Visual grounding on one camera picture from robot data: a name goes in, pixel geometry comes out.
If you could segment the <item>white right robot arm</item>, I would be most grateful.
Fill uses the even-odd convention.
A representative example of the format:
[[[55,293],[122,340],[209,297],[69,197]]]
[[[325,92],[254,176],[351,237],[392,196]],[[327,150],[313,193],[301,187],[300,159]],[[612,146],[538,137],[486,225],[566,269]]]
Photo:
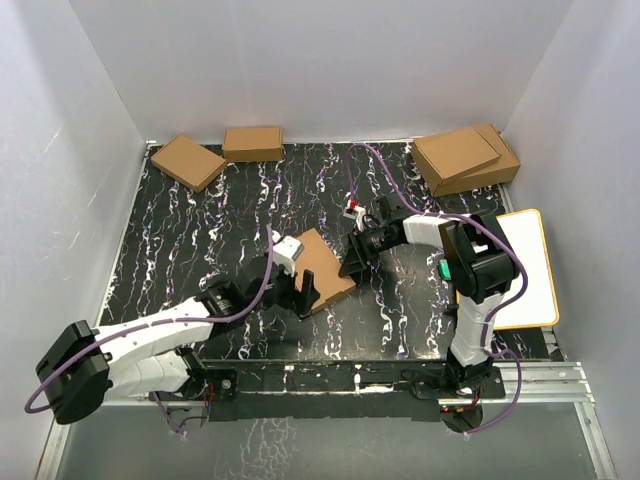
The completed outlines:
[[[493,366],[490,350],[495,311],[522,265],[498,218],[482,210],[471,215],[417,214],[397,198],[377,199],[380,216],[350,202],[343,215],[354,221],[346,237],[346,254],[339,275],[366,270],[382,252],[399,245],[430,245],[445,256],[449,281],[459,295],[454,338],[447,351],[445,385],[466,397],[488,378]]]

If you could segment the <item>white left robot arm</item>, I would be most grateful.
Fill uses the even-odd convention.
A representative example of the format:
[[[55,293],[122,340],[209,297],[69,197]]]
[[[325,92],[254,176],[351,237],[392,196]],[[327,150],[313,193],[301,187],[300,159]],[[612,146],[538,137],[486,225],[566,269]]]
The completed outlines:
[[[200,396],[207,376],[185,348],[240,326],[256,308],[278,306],[298,317],[319,300],[310,270],[291,274],[256,257],[235,278],[215,277],[182,303],[118,325],[68,325],[38,362],[35,372],[47,410],[60,425],[78,422],[104,401],[152,392]]]

